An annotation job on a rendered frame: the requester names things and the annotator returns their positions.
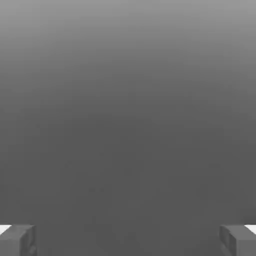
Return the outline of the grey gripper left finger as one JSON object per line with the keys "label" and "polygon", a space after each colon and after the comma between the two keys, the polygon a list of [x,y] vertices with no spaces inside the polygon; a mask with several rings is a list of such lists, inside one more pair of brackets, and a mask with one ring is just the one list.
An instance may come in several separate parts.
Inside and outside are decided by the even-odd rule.
{"label": "grey gripper left finger", "polygon": [[33,224],[0,224],[0,256],[37,256]]}

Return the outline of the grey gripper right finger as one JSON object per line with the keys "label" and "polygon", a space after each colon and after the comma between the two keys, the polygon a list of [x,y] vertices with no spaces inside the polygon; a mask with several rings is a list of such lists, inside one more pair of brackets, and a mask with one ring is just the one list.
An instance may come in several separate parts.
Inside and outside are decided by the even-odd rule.
{"label": "grey gripper right finger", "polygon": [[221,225],[218,236],[223,256],[256,256],[256,224]]}

